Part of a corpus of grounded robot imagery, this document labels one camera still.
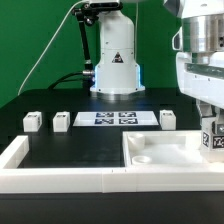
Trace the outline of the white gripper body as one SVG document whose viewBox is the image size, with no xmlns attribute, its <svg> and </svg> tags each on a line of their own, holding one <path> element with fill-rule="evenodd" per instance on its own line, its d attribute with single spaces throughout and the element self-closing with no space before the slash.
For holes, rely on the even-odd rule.
<svg viewBox="0 0 224 224">
<path fill-rule="evenodd" d="M 213 53 L 208 65 L 195 64 L 190 53 L 179 52 L 176 72 L 183 94 L 224 109 L 224 52 Z"/>
</svg>

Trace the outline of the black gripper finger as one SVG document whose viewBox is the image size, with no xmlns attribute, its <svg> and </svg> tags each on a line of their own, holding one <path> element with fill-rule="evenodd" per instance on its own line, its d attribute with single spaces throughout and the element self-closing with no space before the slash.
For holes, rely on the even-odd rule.
<svg viewBox="0 0 224 224">
<path fill-rule="evenodd" d="M 212 106 L 204 101 L 196 100 L 196 106 L 200 116 L 200 124 L 203 129 L 210 129 L 215 120 Z"/>
<path fill-rule="evenodd" d="M 224 134 L 224 109 L 216 108 L 215 133 Z"/>
</svg>

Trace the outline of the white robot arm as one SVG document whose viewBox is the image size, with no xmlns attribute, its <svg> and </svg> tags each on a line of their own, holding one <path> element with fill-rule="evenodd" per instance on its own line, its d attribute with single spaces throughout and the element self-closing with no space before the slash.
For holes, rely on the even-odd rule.
<svg viewBox="0 0 224 224">
<path fill-rule="evenodd" d="M 134 59 L 134 24 L 120 5 L 121 0 L 90 0 L 101 23 L 101 58 L 91 91 L 109 98 L 144 89 Z M 163 6 L 181 19 L 172 38 L 179 89 L 198 101 L 211 131 L 223 135 L 224 0 L 163 0 Z"/>
</svg>

